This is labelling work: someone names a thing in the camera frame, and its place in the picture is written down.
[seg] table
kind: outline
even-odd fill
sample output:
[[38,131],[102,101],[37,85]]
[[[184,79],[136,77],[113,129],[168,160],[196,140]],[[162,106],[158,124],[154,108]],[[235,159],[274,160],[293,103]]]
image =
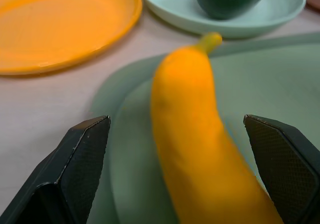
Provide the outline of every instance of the table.
[[[315,31],[320,31],[320,13],[305,9],[293,21],[256,39]],[[0,214],[67,130],[89,118],[92,98],[110,74],[196,39],[144,10],[123,40],[88,63],[37,78],[0,78]]]

